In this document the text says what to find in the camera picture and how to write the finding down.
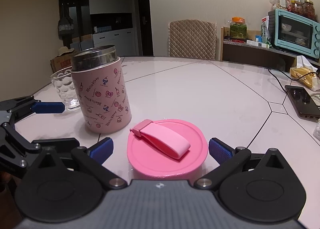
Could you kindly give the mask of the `clear glass cup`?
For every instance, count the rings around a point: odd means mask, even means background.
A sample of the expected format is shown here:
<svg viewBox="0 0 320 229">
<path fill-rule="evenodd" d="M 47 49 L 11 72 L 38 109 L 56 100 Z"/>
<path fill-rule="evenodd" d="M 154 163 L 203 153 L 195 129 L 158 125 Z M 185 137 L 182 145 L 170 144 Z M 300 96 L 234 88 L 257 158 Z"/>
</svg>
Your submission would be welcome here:
<svg viewBox="0 0 320 229">
<path fill-rule="evenodd" d="M 50 76 L 50 80 L 65 107 L 69 110 L 80 107 L 71 74 L 72 67 L 66 67 Z"/>
</svg>

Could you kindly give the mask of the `quilted beige chair back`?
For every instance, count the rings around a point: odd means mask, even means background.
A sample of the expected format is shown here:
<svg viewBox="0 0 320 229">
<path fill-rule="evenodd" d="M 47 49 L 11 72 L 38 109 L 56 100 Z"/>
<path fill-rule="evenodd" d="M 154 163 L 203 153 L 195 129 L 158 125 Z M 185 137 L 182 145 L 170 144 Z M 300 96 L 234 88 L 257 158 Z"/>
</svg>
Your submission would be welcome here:
<svg viewBox="0 0 320 229">
<path fill-rule="evenodd" d="M 217 23 L 184 19 L 168 24 L 168 56 L 215 60 Z"/>
</svg>

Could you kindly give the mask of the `red preserve jar middle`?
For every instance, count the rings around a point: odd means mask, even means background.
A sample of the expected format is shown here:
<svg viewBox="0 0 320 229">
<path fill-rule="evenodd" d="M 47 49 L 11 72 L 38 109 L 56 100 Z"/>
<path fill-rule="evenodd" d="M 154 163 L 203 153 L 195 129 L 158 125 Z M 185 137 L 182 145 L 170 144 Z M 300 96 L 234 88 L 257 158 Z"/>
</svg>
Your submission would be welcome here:
<svg viewBox="0 0 320 229">
<path fill-rule="evenodd" d="M 289 6 L 289 11 L 291 13 L 295 13 L 298 15 L 303 15 L 303 5 L 300 1 L 297 0 L 291 0 L 290 1 L 290 6 Z"/>
</svg>

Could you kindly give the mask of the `yellow snack bag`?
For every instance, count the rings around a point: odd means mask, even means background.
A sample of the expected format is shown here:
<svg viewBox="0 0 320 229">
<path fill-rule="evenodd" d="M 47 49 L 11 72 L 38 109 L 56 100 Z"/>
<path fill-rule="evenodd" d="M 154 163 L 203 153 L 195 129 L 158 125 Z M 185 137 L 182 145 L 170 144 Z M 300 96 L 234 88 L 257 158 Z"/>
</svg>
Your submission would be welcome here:
<svg viewBox="0 0 320 229">
<path fill-rule="evenodd" d="M 304 56 L 297 56 L 296 66 L 290 68 L 290 75 L 312 91 L 319 90 L 319 72 Z"/>
</svg>

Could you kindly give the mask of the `pink patterned thermos jar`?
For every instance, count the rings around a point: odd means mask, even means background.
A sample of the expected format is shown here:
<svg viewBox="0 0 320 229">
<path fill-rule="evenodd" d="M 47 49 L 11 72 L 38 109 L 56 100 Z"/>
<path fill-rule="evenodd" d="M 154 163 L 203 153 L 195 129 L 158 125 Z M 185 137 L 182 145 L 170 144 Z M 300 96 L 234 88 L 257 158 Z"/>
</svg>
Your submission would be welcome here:
<svg viewBox="0 0 320 229">
<path fill-rule="evenodd" d="M 87 127 L 99 134 L 123 129 L 132 118 L 121 58 L 114 45 L 71 57 L 71 75 Z"/>
</svg>

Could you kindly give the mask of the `black smartphone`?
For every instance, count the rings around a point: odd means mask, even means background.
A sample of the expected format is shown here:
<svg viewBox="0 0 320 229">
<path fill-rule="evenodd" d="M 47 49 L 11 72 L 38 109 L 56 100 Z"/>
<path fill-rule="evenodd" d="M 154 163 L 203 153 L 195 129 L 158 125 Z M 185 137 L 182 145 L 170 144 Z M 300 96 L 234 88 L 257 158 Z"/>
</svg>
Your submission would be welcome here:
<svg viewBox="0 0 320 229">
<path fill-rule="evenodd" d="M 303 119 L 319 119 L 319 107 L 307 90 L 300 86 L 285 85 L 287 95 L 297 115 Z"/>
</svg>

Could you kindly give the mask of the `wooden side shelf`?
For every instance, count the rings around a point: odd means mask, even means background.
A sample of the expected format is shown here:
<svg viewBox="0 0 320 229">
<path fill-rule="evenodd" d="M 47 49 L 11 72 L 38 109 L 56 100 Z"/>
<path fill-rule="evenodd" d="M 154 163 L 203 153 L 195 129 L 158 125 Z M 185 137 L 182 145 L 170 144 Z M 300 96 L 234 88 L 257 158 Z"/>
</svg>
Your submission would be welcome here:
<svg viewBox="0 0 320 229">
<path fill-rule="evenodd" d="M 220 34 L 220 60 L 241 63 L 277 70 L 290 71 L 296 65 L 296 55 L 290 52 L 264 48 L 232 40 L 229 28 L 221 27 Z"/>
</svg>

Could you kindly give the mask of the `white storage cabinet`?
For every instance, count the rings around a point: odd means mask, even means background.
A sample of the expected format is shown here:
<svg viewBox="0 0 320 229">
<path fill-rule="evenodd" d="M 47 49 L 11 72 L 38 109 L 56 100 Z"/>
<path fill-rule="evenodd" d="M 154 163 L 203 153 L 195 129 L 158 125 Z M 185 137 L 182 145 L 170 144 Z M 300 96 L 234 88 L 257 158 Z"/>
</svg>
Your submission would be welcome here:
<svg viewBox="0 0 320 229">
<path fill-rule="evenodd" d="M 114 45 L 121 57 L 138 54 L 132 0 L 59 0 L 60 18 L 69 9 L 74 34 L 63 45 L 77 51 Z"/>
</svg>

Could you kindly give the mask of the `hanging grey bag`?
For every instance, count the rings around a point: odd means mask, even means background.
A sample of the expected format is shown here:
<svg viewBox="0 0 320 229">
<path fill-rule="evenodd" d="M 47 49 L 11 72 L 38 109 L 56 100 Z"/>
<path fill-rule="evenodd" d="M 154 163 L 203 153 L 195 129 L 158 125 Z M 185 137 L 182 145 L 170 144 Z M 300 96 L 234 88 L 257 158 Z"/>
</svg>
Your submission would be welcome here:
<svg viewBox="0 0 320 229">
<path fill-rule="evenodd" d="M 60 40 L 70 38 L 74 34 L 74 20 L 70 17 L 69 9 L 64 9 L 57 24 L 58 36 Z"/>
</svg>

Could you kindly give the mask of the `green pickle jar orange lid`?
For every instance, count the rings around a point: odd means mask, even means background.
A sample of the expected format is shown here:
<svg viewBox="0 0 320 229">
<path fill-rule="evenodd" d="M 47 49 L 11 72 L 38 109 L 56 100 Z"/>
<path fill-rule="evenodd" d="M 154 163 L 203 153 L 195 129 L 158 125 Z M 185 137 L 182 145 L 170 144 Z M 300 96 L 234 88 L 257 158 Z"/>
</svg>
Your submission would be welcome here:
<svg viewBox="0 0 320 229">
<path fill-rule="evenodd" d="M 244 18 L 232 17 L 229 29 L 231 38 L 247 39 L 247 25 Z"/>
</svg>

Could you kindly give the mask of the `pink jar lid with strap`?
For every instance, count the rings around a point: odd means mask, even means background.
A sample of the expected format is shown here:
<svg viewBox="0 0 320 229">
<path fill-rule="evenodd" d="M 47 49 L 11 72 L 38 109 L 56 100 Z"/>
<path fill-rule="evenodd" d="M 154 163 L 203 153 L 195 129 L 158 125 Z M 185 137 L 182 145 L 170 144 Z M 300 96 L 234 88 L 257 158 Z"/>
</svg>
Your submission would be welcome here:
<svg viewBox="0 0 320 229">
<path fill-rule="evenodd" d="M 133 169 L 150 179 L 189 179 L 208 156 L 208 142 L 194 124 L 145 119 L 130 129 L 127 158 Z"/>
</svg>

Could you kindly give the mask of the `red preserve jar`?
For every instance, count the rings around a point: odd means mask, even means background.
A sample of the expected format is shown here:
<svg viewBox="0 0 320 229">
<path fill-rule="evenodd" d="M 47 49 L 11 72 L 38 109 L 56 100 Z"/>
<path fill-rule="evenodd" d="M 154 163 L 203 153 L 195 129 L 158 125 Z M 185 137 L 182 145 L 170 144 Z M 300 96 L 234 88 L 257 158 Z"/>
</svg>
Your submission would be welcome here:
<svg viewBox="0 0 320 229">
<path fill-rule="evenodd" d="M 303 16 L 311 19 L 313 21 L 316 21 L 316 13 L 314 4 L 311 0 L 304 0 L 303 3 Z"/>
<path fill-rule="evenodd" d="M 298 15 L 303 15 L 303 5 L 300 1 L 297 0 L 291 0 L 290 1 L 290 6 L 289 6 L 289 11 L 291 13 L 295 13 Z"/>
</svg>

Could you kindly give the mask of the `red preserve jar right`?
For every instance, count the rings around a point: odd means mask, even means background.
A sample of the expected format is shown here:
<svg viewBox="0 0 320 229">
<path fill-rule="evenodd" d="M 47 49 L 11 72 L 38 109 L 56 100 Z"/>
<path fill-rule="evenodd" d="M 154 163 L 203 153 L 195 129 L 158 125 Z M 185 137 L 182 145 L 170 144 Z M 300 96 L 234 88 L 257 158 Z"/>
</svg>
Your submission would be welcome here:
<svg viewBox="0 0 320 229">
<path fill-rule="evenodd" d="M 303 3 L 303 16 L 311 19 L 313 21 L 316 21 L 316 13 L 314 4 L 311 0 L 304 0 Z"/>
</svg>

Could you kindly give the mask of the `cardboard box with hat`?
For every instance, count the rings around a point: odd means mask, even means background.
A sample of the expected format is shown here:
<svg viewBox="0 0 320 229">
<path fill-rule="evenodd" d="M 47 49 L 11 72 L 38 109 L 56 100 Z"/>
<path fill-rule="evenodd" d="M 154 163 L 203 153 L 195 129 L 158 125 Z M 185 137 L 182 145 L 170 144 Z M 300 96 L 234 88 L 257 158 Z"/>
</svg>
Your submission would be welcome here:
<svg viewBox="0 0 320 229">
<path fill-rule="evenodd" d="M 71 66 L 71 55 L 73 53 L 75 53 L 74 48 L 69 49 L 66 46 L 60 47 L 57 56 L 50 60 L 53 73 Z"/>
</svg>

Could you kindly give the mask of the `teal toaster oven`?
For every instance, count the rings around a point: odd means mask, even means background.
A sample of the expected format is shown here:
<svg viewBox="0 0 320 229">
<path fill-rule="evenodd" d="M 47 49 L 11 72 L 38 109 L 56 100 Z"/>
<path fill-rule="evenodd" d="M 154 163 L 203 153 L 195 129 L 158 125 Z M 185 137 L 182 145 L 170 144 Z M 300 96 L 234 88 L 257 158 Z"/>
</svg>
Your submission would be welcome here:
<svg viewBox="0 0 320 229">
<path fill-rule="evenodd" d="M 269 42 L 273 47 L 319 59 L 319 23 L 282 9 L 268 12 Z"/>
</svg>

